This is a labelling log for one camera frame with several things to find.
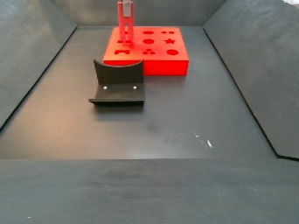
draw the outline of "dark gray surface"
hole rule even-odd
[[[4,224],[299,221],[299,164],[291,161],[3,160],[0,171]]]
[[[52,0],[79,25],[118,25],[118,0]],[[135,0],[137,25],[203,25],[226,0]]]
[[[205,25],[279,155],[299,158],[299,10],[229,0]]]
[[[51,1],[0,0],[0,128],[75,28]]]
[[[111,27],[81,27],[0,133],[0,158],[274,158],[201,27],[187,77],[146,77],[143,107],[95,108]]]

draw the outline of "gray floor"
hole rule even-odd
[[[95,108],[111,30],[77,30],[0,133],[0,158],[274,158],[201,27],[182,28],[189,76],[146,77],[143,108]]]
[[[298,224],[279,159],[3,160],[2,223]]]

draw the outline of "white marking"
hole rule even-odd
[[[210,147],[213,148],[213,146],[211,146],[211,141],[209,140],[209,145],[210,145]]]

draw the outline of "black bracket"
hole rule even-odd
[[[94,60],[98,73],[98,92],[94,104],[145,103],[145,62],[130,66],[109,66]]]

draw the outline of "scratch mark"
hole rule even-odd
[[[283,114],[283,112],[281,112],[281,113],[277,115],[275,120],[278,119],[278,117],[279,117],[282,114]]]
[[[210,145],[210,147],[213,148],[213,145],[211,145],[211,141],[209,140],[209,145]]]

